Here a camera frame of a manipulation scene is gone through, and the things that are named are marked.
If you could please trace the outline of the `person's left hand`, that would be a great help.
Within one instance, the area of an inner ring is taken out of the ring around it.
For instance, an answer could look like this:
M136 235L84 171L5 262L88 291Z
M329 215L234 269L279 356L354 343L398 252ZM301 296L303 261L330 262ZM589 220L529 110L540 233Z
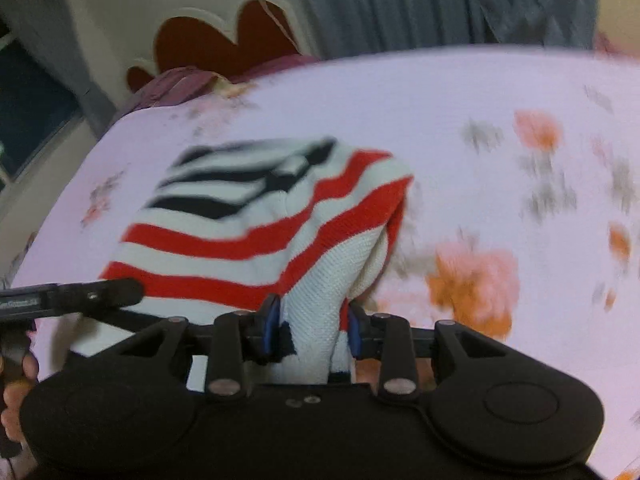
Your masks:
M30 390L35 387L39 373L38 361L30 352L24 356L22 367L22 376L9 382L6 379L6 360L1 359L1 382L4 385L2 400L6 406L1 410L1 423L6 436L13 442L24 441L20 409Z

